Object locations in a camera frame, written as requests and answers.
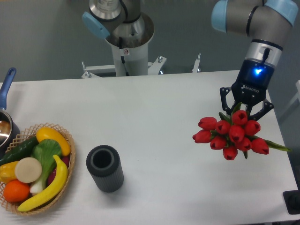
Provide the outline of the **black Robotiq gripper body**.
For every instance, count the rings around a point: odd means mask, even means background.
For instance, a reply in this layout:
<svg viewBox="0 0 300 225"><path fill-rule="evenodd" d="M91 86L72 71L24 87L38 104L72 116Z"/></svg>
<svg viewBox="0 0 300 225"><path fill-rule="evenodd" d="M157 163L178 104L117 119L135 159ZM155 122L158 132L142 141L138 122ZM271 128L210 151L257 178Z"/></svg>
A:
<svg viewBox="0 0 300 225"><path fill-rule="evenodd" d="M266 98L266 90L274 68L251 60L243 61L236 81L231 86L236 103L243 103L247 110Z"/></svg>

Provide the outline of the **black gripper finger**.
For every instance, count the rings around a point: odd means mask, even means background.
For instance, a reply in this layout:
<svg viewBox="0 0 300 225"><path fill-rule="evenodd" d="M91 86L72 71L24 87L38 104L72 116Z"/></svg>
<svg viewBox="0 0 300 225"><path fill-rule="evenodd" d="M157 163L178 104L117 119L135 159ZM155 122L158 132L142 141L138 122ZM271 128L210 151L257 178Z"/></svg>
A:
<svg viewBox="0 0 300 225"><path fill-rule="evenodd" d="M233 110L238 105L238 102L235 101L235 100L234 100L234 103L231 107L227 103L227 95L232 91L232 88L231 87L221 87L219 91L220 91L222 109L227 114L232 114Z"/></svg>
<svg viewBox="0 0 300 225"><path fill-rule="evenodd" d="M274 108L274 105L269 102L267 99L264 99L262 101L262 109L259 110L257 113L250 115L249 119L250 120L259 120L263 116L265 116L268 112L270 112Z"/></svg>

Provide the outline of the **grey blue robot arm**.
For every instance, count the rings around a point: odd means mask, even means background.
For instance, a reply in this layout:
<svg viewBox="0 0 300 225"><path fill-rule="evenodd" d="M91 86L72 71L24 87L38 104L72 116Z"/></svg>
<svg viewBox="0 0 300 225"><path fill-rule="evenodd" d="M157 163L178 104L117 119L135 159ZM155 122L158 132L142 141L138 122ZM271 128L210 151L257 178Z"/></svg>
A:
<svg viewBox="0 0 300 225"><path fill-rule="evenodd" d="M220 89L224 118L241 105L259 120L273 108L266 91L278 64L298 7L291 0L220 0L211 14L212 27L221 32L244 34L252 39L236 81ZM154 35L152 20L141 12L138 0L91 0L82 15L86 28L112 48L117 76L155 75L162 61L148 64L148 44Z"/></svg>

